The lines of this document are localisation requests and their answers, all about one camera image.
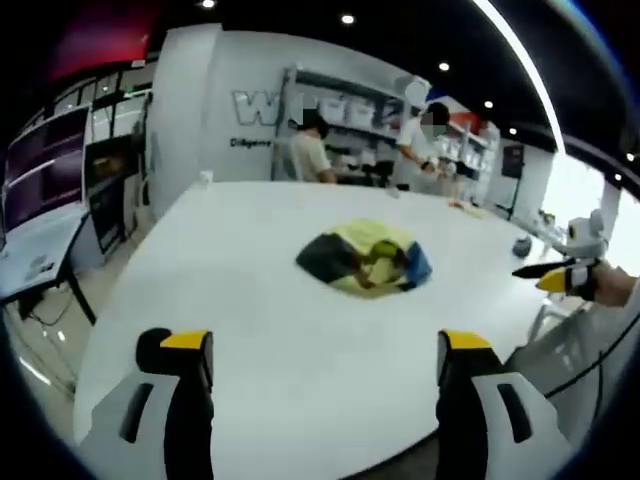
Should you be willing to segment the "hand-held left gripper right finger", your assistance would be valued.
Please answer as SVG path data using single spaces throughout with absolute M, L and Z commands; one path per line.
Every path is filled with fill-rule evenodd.
M 483 337 L 438 332 L 438 479 L 551 479 L 571 445 L 555 407 Z

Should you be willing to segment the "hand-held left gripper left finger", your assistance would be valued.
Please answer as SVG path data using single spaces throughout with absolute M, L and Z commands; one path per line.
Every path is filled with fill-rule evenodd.
M 211 479 L 213 336 L 153 328 L 137 368 L 93 409 L 79 445 L 97 479 Z

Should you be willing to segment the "person's right hand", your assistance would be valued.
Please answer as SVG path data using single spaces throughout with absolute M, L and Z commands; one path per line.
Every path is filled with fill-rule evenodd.
M 609 307 L 622 307 L 634 289 L 637 278 L 626 273 L 622 268 L 613 268 L 606 262 L 594 269 L 596 303 Z

